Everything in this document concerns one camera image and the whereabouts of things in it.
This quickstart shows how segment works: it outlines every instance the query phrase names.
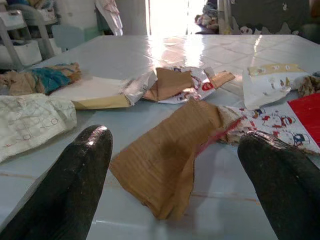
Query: table surface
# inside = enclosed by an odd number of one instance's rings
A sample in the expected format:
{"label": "table surface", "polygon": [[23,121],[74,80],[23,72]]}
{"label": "table surface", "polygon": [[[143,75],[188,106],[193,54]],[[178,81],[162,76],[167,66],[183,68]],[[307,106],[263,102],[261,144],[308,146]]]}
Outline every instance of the table surface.
{"label": "table surface", "polygon": [[[213,67],[236,78],[205,100],[244,106],[242,71],[249,66],[296,63],[318,71],[320,47],[295,35],[101,36],[42,62],[78,62],[102,78],[137,77],[156,66]],[[0,164],[0,223],[28,187],[86,127],[102,124],[113,134],[113,156],[181,107],[139,101],[130,108],[77,111],[76,129]],[[255,189],[237,156],[237,147],[214,144],[195,162],[190,204],[179,222],[157,221],[108,171],[87,240],[276,240]]]}

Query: red logo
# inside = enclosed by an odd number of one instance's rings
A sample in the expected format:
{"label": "red logo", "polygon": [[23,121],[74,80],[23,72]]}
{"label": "red logo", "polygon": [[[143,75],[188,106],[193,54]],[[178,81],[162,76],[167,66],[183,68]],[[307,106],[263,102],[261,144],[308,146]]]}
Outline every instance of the red logo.
{"label": "red logo", "polygon": [[212,85],[211,82],[206,82],[206,83],[203,84],[203,86],[202,86],[202,90],[203,90],[203,91],[208,91],[208,90],[213,89],[213,88],[214,88],[214,86]]}

